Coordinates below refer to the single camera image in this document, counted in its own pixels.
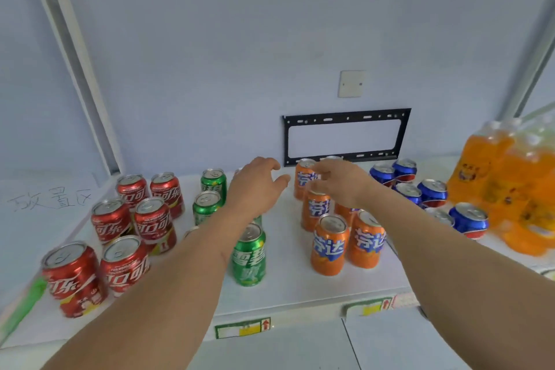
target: blank outlet cover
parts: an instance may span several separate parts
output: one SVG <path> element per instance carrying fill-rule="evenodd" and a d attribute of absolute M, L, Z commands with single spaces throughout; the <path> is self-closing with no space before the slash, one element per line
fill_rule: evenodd
<path fill-rule="evenodd" d="M 364 70 L 343 70 L 339 79 L 339 98 L 361 97 L 364 87 Z"/>

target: sprite can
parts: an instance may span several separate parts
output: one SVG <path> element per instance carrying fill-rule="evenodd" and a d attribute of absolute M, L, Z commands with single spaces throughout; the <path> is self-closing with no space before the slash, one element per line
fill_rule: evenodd
<path fill-rule="evenodd" d="M 240 167 L 237 170 L 235 170 L 235 172 L 233 173 L 233 178 L 235 178 L 235 176 L 237 175 L 237 173 L 239 173 L 239 171 L 241 171 L 243 168 Z M 262 215 L 259 215 L 258 217 L 256 217 L 255 219 L 253 219 L 253 223 L 258 225 L 260 228 L 263 229 L 262 227 Z"/>
<path fill-rule="evenodd" d="M 200 186 L 203 192 L 208 190 L 218 192 L 225 203 L 225 198 L 227 196 L 227 179 L 224 170 L 204 170 L 202 177 L 200 177 Z"/>
<path fill-rule="evenodd" d="M 195 225 L 200 225 L 205 219 L 216 212 L 224 205 L 224 201 L 218 192 L 204 191 L 201 192 L 193 203 L 193 214 L 195 216 Z"/>
<path fill-rule="evenodd" d="M 233 250 L 233 277 L 238 284 L 251 287 L 266 275 L 266 234 L 253 222 L 247 225 Z"/>

